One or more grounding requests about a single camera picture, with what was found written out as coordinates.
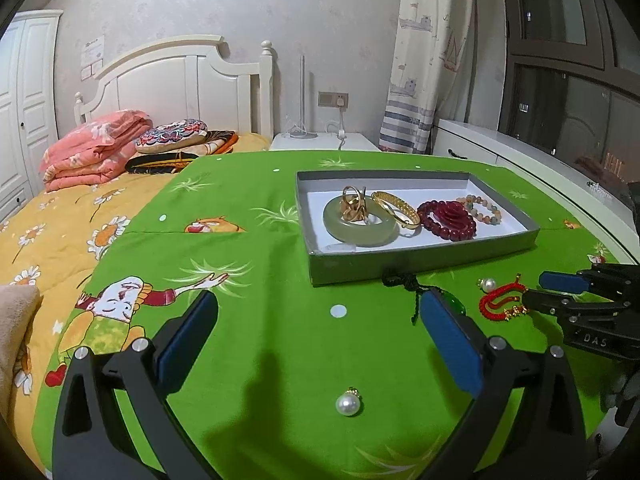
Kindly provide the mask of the gold wire ring ornament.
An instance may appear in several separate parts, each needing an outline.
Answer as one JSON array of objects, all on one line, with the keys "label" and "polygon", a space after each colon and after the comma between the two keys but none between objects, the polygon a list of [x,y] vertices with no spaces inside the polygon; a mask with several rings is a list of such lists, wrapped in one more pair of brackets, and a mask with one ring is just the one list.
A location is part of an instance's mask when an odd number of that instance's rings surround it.
[{"label": "gold wire ring ornament", "polygon": [[366,189],[346,185],[340,197],[341,218],[346,222],[364,222],[369,220]]}]

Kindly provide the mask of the dark window frame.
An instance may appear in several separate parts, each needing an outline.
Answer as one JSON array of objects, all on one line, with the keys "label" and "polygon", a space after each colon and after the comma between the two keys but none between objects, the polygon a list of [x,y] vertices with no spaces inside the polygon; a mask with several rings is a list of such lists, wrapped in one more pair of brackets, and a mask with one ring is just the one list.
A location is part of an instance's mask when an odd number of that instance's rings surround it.
[{"label": "dark window frame", "polygon": [[615,0],[504,0],[499,129],[617,197],[639,179],[639,34]]}]

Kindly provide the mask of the white pearl pendant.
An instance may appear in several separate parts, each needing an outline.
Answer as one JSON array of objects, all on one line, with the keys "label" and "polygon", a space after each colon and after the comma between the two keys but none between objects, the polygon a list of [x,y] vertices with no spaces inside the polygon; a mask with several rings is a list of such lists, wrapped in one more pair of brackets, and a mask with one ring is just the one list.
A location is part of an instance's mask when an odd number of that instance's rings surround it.
[{"label": "white pearl pendant", "polygon": [[361,411],[361,396],[355,387],[347,388],[335,401],[338,414],[345,417],[356,416]]}]

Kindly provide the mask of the embroidered patterned pillow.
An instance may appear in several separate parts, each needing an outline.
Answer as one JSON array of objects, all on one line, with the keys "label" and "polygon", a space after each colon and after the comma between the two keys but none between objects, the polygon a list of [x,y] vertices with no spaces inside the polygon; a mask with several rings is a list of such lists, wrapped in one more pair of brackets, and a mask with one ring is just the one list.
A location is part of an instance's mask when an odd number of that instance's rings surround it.
[{"label": "embroidered patterned pillow", "polygon": [[165,153],[201,144],[208,135],[207,125],[199,119],[183,119],[145,131],[134,146],[140,154]]}]

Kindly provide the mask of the white lamp stand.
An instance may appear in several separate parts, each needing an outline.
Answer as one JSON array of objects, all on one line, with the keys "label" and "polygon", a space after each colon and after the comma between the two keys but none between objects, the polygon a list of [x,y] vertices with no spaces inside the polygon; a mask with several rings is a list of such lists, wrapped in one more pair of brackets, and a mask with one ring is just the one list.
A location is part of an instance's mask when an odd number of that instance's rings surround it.
[{"label": "white lamp stand", "polygon": [[306,56],[303,54],[299,58],[299,118],[288,130],[288,135],[294,140],[314,139],[317,136],[306,122]]}]

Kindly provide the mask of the red cord bracelet gold charms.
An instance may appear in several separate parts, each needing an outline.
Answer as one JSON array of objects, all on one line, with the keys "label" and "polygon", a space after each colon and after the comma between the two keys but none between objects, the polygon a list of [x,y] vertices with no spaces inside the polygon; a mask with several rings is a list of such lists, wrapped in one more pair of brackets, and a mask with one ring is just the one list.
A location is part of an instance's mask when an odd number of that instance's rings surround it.
[{"label": "red cord bracelet gold charms", "polygon": [[528,313],[522,298],[527,287],[521,282],[521,274],[516,274],[512,282],[499,285],[489,294],[484,294],[478,302],[480,314],[488,321],[508,322]]}]

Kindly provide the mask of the white nightstand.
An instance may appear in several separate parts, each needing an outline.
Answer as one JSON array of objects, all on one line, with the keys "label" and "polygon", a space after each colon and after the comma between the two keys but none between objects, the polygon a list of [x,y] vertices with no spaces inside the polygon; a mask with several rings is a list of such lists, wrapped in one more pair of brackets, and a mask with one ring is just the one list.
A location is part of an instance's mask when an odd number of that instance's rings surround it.
[{"label": "white nightstand", "polygon": [[358,151],[378,152],[378,148],[361,133],[347,133],[344,140],[336,133],[311,133],[291,136],[278,133],[270,145],[271,151]]}]

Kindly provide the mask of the black orange folded cloth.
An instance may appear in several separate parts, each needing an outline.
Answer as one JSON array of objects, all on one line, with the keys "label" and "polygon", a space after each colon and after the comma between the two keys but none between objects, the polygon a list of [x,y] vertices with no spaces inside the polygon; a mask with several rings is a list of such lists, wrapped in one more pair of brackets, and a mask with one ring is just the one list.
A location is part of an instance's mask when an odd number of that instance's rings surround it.
[{"label": "black orange folded cloth", "polygon": [[138,153],[126,162],[125,170],[128,174],[176,174],[199,157],[230,153],[238,141],[236,132],[210,130],[198,144],[159,153]]}]

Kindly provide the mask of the white wardrobe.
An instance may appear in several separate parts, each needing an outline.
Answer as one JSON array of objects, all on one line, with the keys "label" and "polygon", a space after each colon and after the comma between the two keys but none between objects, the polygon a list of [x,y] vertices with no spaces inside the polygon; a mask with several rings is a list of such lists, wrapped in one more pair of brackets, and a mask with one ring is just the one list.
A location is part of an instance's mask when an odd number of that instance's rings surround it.
[{"label": "white wardrobe", "polygon": [[18,12],[1,37],[1,218],[40,193],[46,149],[58,140],[54,55],[61,10]]}]

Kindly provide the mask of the paper notice on wall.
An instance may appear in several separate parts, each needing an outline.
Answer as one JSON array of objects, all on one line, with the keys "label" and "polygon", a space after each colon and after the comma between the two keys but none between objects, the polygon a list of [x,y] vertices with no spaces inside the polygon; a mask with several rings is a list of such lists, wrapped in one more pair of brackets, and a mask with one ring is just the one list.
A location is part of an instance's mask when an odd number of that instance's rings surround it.
[{"label": "paper notice on wall", "polygon": [[103,35],[89,40],[80,51],[80,80],[85,81],[96,76],[103,67],[105,37]]}]

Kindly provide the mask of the grey cardboard tray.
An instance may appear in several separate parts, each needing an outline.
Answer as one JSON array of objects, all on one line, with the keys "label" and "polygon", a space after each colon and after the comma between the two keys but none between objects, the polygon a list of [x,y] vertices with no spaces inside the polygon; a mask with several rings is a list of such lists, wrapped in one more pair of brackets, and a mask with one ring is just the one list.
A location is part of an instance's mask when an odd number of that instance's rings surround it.
[{"label": "grey cardboard tray", "polygon": [[[416,207],[427,200],[454,200],[469,194],[482,196],[498,207],[498,226],[479,226],[472,240],[450,242],[427,229],[404,230],[376,247],[342,242],[323,222],[326,205],[342,196],[345,185],[367,192],[393,194]],[[317,170],[299,171],[295,180],[299,225],[308,256],[308,274],[314,287],[377,280],[394,271],[421,273],[524,252],[533,248],[538,224],[494,188],[460,171],[426,170]]]}]

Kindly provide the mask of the yellow floral bedsheet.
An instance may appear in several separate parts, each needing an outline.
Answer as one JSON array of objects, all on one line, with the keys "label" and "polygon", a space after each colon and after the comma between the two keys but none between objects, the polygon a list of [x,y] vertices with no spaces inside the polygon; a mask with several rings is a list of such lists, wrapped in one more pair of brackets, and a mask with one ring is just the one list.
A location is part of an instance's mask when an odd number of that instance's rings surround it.
[{"label": "yellow floral bedsheet", "polygon": [[120,176],[44,193],[1,227],[1,402],[27,454],[52,460],[63,373],[80,344],[100,353],[152,336],[213,276],[219,324],[169,403],[220,465],[247,410],[262,351],[272,237],[257,218],[279,192],[258,136],[178,174]]}]

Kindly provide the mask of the pale green jade bangle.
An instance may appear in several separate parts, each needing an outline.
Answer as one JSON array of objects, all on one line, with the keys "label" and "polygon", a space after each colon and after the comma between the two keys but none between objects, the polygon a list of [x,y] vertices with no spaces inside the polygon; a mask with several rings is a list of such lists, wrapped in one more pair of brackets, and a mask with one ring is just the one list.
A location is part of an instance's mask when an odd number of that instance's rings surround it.
[{"label": "pale green jade bangle", "polygon": [[370,197],[366,198],[366,215],[359,220],[343,218],[341,201],[335,197],[323,209],[323,225],[336,240],[358,247],[380,247],[396,240],[397,222]]}]

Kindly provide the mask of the white low cabinet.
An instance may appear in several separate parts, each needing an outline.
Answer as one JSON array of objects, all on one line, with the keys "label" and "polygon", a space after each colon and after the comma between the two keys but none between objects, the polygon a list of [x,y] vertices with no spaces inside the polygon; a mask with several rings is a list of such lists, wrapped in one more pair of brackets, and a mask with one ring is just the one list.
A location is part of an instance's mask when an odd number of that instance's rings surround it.
[{"label": "white low cabinet", "polygon": [[639,261],[639,237],[631,210],[595,180],[538,148],[498,131],[439,119],[433,154],[513,171],[567,209],[618,261]]}]

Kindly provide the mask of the gold bangle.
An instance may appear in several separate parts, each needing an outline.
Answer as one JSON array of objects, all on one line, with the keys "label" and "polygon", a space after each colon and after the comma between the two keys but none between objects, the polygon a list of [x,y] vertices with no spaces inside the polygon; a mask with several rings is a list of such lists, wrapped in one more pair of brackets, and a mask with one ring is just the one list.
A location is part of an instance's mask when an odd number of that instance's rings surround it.
[{"label": "gold bangle", "polygon": [[383,191],[375,191],[371,194],[371,200],[383,208],[401,227],[406,230],[416,230],[422,226],[420,214],[394,194]]}]

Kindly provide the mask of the green cartoon tablecloth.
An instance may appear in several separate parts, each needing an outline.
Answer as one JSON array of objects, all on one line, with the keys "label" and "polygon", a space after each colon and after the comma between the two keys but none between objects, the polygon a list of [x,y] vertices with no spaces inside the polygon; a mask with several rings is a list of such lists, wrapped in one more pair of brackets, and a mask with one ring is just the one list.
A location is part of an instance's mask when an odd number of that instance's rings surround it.
[{"label": "green cartoon tablecloth", "polygon": [[[311,285],[295,180],[311,170],[439,170],[477,176],[540,227],[526,252],[428,270],[423,284],[452,292],[478,317],[481,278],[499,284],[545,270],[574,272],[612,254],[551,197],[506,168],[390,153],[272,152],[279,192],[257,218],[272,237],[270,284],[278,301],[265,318],[262,351],[243,391],[247,410],[220,465],[228,479],[413,479],[456,426],[469,396],[454,383],[423,327],[410,292],[380,281]],[[336,399],[359,390],[361,411]]]}]

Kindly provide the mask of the wall power socket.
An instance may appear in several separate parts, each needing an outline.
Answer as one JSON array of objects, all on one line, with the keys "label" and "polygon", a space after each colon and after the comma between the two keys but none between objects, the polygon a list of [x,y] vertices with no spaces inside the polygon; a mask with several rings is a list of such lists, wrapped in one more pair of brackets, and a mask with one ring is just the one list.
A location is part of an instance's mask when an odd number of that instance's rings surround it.
[{"label": "wall power socket", "polygon": [[346,108],[348,107],[348,94],[342,92],[318,92],[318,107],[334,107],[334,108]]}]

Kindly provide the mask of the small pearl earring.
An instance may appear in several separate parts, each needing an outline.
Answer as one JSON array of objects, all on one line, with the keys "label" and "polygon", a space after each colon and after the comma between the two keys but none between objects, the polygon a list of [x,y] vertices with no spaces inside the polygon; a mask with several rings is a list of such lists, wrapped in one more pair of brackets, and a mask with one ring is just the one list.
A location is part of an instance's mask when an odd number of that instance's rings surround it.
[{"label": "small pearl earring", "polygon": [[493,292],[497,287],[497,282],[494,278],[481,278],[478,281],[478,287],[484,294],[489,294]]}]

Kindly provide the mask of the white wooden headboard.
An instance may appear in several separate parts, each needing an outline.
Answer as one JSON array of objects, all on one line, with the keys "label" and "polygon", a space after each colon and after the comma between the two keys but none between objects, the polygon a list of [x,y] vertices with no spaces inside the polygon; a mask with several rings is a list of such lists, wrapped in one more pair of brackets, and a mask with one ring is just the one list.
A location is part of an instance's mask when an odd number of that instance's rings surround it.
[{"label": "white wooden headboard", "polygon": [[220,54],[224,37],[186,35],[144,44],[101,68],[96,95],[75,94],[77,125],[115,110],[142,110],[155,125],[194,118],[213,130],[273,138],[272,42],[255,62],[231,63]]}]

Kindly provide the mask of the sailboat print curtain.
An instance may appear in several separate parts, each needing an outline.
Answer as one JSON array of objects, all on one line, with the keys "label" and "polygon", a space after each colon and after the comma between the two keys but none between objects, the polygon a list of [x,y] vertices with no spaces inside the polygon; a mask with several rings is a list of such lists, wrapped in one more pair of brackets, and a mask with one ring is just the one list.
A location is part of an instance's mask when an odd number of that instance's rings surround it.
[{"label": "sailboat print curtain", "polygon": [[393,68],[378,145],[424,154],[454,85],[474,0],[400,0]]}]

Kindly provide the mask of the folded pink quilt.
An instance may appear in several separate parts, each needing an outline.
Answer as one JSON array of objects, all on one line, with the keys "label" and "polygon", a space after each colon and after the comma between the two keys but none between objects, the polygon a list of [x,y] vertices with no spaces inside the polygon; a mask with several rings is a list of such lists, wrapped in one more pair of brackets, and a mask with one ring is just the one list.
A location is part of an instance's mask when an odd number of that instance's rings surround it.
[{"label": "folded pink quilt", "polygon": [[47,192],[98,185],[118,177],[136,154],[136,141],[152,128],[141,110],[117,112],[77,126],[44,152],[39,172]]}]

